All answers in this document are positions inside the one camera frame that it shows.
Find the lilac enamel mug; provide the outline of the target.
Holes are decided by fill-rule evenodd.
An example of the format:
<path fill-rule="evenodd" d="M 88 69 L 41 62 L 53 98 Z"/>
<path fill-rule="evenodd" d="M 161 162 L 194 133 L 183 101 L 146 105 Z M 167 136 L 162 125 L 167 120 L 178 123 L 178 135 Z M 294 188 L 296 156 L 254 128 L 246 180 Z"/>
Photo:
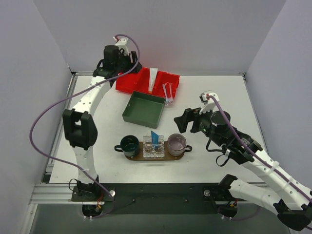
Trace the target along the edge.
<path fill-rule="evenodd" d="M 181 134 L 172 134 L 167 139 L 168 152 L 172 156 L 180 156 L 184 152 L 191 152 L 192 146 L 187 144 L 186 138 Z"/>

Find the blue toothpaste tube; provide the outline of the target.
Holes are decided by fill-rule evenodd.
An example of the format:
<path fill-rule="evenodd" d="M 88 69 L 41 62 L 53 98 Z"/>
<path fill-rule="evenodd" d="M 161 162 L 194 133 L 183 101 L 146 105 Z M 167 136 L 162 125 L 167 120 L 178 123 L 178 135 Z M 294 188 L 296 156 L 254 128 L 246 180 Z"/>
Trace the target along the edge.
<path fill-rule="evenodd" d="M 151 131 L 151 142 L 154 147 L 156 147 L 159 142 L 159 135 L 154 131 Z"/>

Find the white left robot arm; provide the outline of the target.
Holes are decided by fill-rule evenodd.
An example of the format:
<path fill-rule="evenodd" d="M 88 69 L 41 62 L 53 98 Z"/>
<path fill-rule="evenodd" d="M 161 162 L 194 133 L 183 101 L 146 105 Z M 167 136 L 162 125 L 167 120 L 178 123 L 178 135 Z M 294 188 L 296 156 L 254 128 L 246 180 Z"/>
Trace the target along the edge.
<path fill-rule="evenodd" d="M 138 73 L 142 66 L 137 62 L 135 51 L 126 45 L 107 45 L 103 59 L 99 61 L 87 91 L 73 106 L 62 114 L 64 135 L 69 141 L 80 167 L 77 178 L 77 195 L 88 200 L 97 200 L 104 190 L 97 185 L 98 174 L 95 169 L 93 146 L 98 130 L 93 120 L 100 101 L 113 83 L 112 77 L 128 72 Z"/>

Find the clear textured glass holder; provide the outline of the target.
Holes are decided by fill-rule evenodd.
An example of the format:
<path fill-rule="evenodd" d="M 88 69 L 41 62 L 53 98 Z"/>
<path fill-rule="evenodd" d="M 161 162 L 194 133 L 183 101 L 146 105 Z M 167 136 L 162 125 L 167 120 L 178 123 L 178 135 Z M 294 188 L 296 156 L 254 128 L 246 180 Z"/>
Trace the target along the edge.
<path fill-rule="evenodd" d="M 164 136 L 158 136 L 158 144 L 152 143 L 152 136 L 143 136 L 142 148 L 144 158 L 165 157 Z"/>

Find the dark green mug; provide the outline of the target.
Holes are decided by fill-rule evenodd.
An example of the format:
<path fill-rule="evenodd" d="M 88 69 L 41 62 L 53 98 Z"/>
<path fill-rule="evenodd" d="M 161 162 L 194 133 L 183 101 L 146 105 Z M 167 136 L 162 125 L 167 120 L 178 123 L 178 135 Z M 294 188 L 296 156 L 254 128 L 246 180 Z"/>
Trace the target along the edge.
<path fill-rule="evenodd" d="M 122 152 L 126 157 L 134 158 L 140 152 L 139 140 L 136 136 L 127 135 L 123 137 L 119 145 L 114 147 L 117 152 Z"/>

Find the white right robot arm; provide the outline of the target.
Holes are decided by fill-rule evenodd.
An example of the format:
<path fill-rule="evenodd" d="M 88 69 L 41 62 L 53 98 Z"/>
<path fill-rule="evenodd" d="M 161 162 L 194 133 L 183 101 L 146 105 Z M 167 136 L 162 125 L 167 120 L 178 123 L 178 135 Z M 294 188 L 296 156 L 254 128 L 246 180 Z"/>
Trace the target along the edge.
<path fill-rule="evenodd" d="M 308 228 L 312 222 L 311 189 L 291 177 L 256 140 L 237 130 L 230 121 L 227 112 L 202 114 L 198 108 L 185 109 L 182 116 L 174 118 L 181 133 L 186 132 L 188 123 L 192 122 L 191 133 L 202 132 L 208 137 L 207 151 L 213 142 L 227 160 L 232 159 L 250 170 L 270 188 L 263 189 L 227 174 L 218 184 L 221 191 L 271 211 L 290 229 L 301 231 Z"/>

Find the white toothpaste tube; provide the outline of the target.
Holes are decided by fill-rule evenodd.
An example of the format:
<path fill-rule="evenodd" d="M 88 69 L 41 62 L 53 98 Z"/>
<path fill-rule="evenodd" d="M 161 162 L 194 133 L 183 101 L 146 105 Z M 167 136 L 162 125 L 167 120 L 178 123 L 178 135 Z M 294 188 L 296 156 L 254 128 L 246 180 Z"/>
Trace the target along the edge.
<path fill-rule="evenodd" d="M 149 86 L 148 86 L 148 92 L 151 94 L 153 92 L 154 84 L 156 81 L 158 69 L 157 68 L 150 68 L 149 69 Z"/>

